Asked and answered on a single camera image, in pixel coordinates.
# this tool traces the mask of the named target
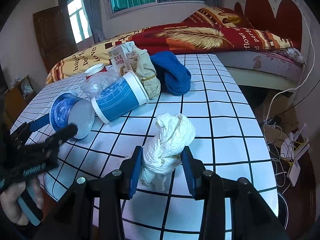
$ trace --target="blue paper cup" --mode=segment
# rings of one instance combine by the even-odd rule
[[[129,71],[91,99],[94,110],[104,123],[148,102],[148,95],[133,71]]]
[[[94,110],[90,101],[77,97],[75,92],[64,92],[58,95],[50,109],[50,124],[57,132],[68,124],[75,124],[78,128],[76,139],[86,137],[94,122]]]

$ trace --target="wooden cabinet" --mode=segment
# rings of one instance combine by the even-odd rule
[[[21,84],[28,78],[29,75],[17,82],[13,88],[7,90],[4,94],[4,122],[8,128],[12,127],[22,111],[36,96],[36,92],[33,90],[31,94],[23,98]]]

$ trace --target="blue gripper pad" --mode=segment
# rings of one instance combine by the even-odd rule
[[[43,218],[43,213],[41,209],[37,208],[35,201],[36,193],[33,190],[31,182],[29,181],[27,183],[26,190],[17,199],[17,202],[22,212],[30,220],[31,224],[38,226]]]
[[[204,199],[206,188],[202,184],[201,174],[205,170],[202,161],[194,159],[190,148],[185,146],[181,153],[181,161],[186,177],[189,193],[195,200]]]
[[[49,114],[45,114],[44,116],[41,116],[37,120],[34,120],[30,123],[30,132],[35,132],[44,127],[45,125],[49,124]]]
[[[133,161],[133,169],[130,177],[130,187],[128,192],[129,199],[132,199],[133,195],[136,193],[137,185],[142,168],[142,147],[136,146],[131,160]]]

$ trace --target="mattress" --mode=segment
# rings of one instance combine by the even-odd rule
[[[292,60],[272,52],[223,51],[215,53],[226,67],[258,70],[300,82],[303,68]]]

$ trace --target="screw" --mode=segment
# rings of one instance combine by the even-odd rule
[[[204,170],[202,173],[203,173],[203,175],[206,176],[206,177],[211,177],[212,174],[213,174],[213,172],[210,171],[210,170]]]
[[[77,183],[78,184],[83,184],[85,182],[85,178],[84,177],[80,177],[77,179]]]
[[[116,176],[116,177],[120,176],[121,174],[122,174],[122,171],[121,171],[121,170],[114,170],[114,171],[112,172],[112,175],[113,175],[113,176]]]
[[[248,179],[244,177],[239,178],[238,181],[244,185],[248,184],[249,182]]]

